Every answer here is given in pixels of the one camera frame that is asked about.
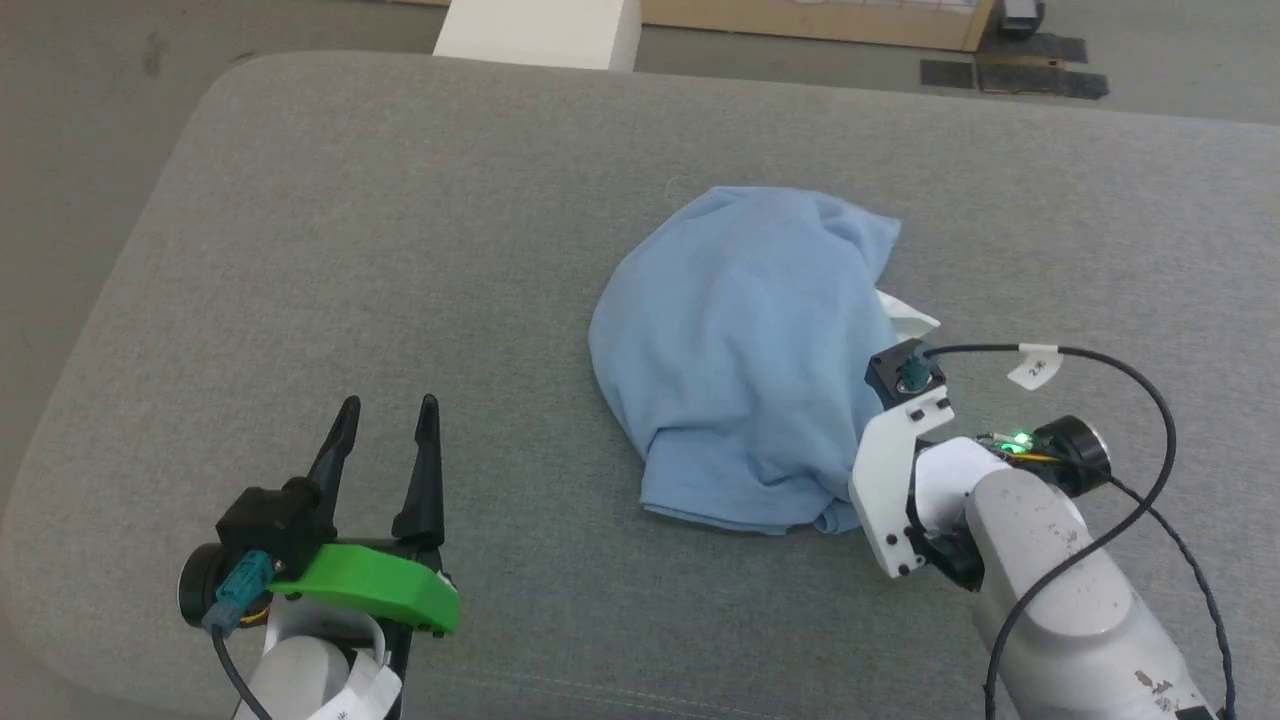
crumpled blue fabric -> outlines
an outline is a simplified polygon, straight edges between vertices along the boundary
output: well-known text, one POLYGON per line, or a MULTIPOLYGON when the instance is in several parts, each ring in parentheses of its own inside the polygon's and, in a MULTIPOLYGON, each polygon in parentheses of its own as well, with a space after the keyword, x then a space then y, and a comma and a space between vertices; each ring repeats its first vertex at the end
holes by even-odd
POLYGON ((717 187, 627 255, 591 365, 645 460, 648 510, 731 530, 859 527, 864 377, 897 342, 876 295, 901 223, 801 190, 717 187))

green plastic part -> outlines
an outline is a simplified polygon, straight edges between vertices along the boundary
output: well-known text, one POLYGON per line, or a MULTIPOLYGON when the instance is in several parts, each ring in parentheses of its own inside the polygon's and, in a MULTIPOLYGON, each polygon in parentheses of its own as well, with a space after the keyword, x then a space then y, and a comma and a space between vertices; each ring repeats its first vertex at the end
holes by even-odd
POLYGON ((452 633, 458 626, 458 592, 430 568, 361 544, 326 544, 297 580, 268 585, 321 602, 452 633))

gray floor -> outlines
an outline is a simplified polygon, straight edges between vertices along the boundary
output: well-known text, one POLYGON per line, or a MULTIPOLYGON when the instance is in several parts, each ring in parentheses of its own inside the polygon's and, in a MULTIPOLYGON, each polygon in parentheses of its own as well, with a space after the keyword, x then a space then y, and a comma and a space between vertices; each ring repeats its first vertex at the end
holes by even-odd
MULTIPOLYGON (((1097 104, 1053 102, 1280 124, 1280 3, 1050 4, 1043 29, 1087 38, 1089 69, 1112 87, 1097 104)), ((81 325, 209 85, 269 53, 429 53, 443 17, 349 0, 0 0, 0 505, 81 325)), ((645 28, 637 67, 923 92, 924 56, 947 55, 645 28)), ((10 657, 9 642, 0 623, 0 660, 10 657)), ((37 682, 20 669, 0 667, 0 678, 37 682)), ((58 691, 47 694, 56 705, 58 691)))

wooden board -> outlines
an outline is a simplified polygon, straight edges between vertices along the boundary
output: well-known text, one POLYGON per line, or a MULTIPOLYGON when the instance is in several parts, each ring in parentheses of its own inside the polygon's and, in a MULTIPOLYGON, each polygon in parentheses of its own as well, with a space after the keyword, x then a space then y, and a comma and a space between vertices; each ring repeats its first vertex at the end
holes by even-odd
MULTIPOLYGON (((449 0, 399 0, 448 5, 449 0)), ((973 14, 893 5, 806 4, 795 0, 643 0, 646 24, 936 47, 973 53, 996 0, 973 14)))

gray table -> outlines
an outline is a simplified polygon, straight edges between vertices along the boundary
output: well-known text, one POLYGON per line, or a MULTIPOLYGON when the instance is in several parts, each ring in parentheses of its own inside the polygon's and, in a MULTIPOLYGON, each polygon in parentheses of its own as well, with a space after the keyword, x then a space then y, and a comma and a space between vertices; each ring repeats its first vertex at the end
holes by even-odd
MULTIPOLYGON (((365 416, 337 520, 384 533, 434 392, 465 615, 416 644, 408 717, 979 716, 965 593, 879 577, 859 534, 643 512, 640 462, 594 386, 588 320, 631 247, 710 186, 799 186, 902 218, 883 287, 942 319, 937 341, 1070 342, 1151 374, 1181 430, 1161 507, 1217 588, 1242 717, 1270 716, 1277 168, 1272 127, 425 56, 255 60, 201 102, 36 433, 0 538, 9 618, 84 689, 67 716, 93 693, 224 715, 207 638, 173 607, 187 553, 242 487, 305 469, 348 393, 365 416)), ((950 430, 1075 411, 1117 474, 1149 482, 1161 430, 1138 388, 1069 363, 1032 395, 1007 360, 947 364, 950 430)), ((1128 510, 1107 492, 1083 505, 1097 528, 1128 510)), ((1220 696, 1172 546, 1143 521, 1114 555, 1220 696)), ((257 641, 233 642, 246 670, 257 641)))

